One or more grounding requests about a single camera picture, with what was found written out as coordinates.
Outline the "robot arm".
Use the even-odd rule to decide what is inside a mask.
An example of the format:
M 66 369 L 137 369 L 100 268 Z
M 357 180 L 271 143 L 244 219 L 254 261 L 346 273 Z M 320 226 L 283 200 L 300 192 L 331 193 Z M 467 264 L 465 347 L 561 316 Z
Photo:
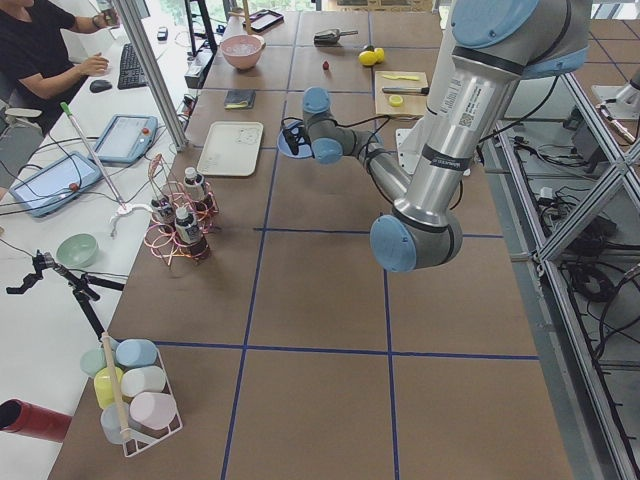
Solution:
M 593 85 L 591 90 L 598 99 L 598 107 L 604 110 L 607 118 L 639 119 L 639 70 L 624 85 Z

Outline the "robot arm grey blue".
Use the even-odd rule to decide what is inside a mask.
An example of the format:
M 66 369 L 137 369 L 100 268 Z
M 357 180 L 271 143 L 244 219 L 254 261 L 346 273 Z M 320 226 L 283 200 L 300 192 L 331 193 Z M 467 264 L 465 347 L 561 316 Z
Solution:
M 455 1 L 430 84 L 427 110 L 413 128 L 413 173 L 374 134 L 339 125 L 329 93 L 307 89 L 302 118 L 314 158 L 357 159 L 392 202 L 370 245 L 387 271 L 409 272 L 452 260 L 462 230 L 449 204 L 476 146 L 511 102 L 520 81 L 557 77 L 586 61 L 589 1 Z

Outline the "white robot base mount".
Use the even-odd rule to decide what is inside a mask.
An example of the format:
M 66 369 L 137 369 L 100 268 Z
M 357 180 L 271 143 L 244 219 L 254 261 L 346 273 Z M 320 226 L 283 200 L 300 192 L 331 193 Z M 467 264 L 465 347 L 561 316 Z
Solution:
M 396 130 L 398 161 L 402 169 L 409 175 L 413 175 L 416 170 L 424 144 L 431 133 L 434 119 L 435 115 L 428 111 L 412 128 Z

